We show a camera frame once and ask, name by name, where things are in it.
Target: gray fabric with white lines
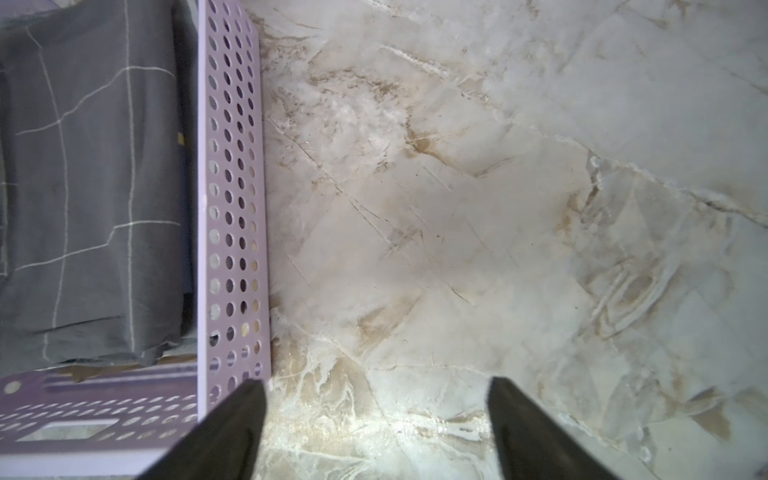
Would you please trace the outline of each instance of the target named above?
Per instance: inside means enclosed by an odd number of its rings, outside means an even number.
[[[172,4],[86,0],[0,34],[0,376],[178,340]]]

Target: black object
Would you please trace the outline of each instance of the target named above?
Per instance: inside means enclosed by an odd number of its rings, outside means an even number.
[[[265,415],[263,385],[244,381],[138,480],[250,480]]]
[[[494,377],[488,413],[506,480],[618,480],[509,379]],[[138,480],[249,480],[266,396],[246,380]]]
[[[509,379],[492,380],[488,414],[506,480],[617,480]]]

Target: marble tile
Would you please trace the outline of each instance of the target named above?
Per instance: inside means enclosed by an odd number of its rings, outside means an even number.
[[[498,478],[494,375],[622,478],[768,462],[757,2],[245,3],[257,478]]]

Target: perforated basket wall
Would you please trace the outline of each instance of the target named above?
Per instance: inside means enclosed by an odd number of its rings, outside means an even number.
[[[0,476],[136,475],[244,378],[269,379],[257,31],[235,1],[198,16],[197,363],[0,379]]]
[[[201,2],[197,394],[208,406],[271,371],[256,29],[236,2]],[[199,405],[205,414],[204,404]]]

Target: lavender plastic basket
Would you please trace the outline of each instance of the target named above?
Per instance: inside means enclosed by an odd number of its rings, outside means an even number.
[[[136,475],[243,379],[269,379],[258,34],[234,0],[198,15],[197,364],[0,380],[0,476]]]

